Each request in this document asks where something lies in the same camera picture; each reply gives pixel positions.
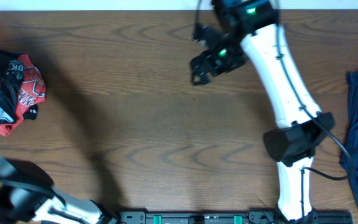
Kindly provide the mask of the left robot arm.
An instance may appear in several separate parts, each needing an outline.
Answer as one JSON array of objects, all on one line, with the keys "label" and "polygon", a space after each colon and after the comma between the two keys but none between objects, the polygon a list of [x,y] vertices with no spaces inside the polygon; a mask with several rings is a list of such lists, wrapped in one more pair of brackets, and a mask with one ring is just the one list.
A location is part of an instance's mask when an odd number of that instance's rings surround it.
[{"label": "left robot arm", "polygon": [[56,189],[33,162],[0,156],[0,223],[119,223],[120,219],[92,200]]}]

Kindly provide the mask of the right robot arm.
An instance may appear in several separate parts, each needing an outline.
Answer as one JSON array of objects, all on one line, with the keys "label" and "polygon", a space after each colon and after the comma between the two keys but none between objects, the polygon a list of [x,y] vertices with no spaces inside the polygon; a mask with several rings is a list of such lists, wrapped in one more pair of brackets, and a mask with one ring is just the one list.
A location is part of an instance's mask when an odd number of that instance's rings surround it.
[{"label": "right robot arm", "polygon": [[195,20],[192,38],[206,50],[190,61],[193,85],[251,62],[272,105],[276,128],[263,135],[278,168],[277,223],[317,223],[309,199],[316,147],[334,126],[310,95],[291,56],[280,13],[270,1],[213,1],[220,29]]}]

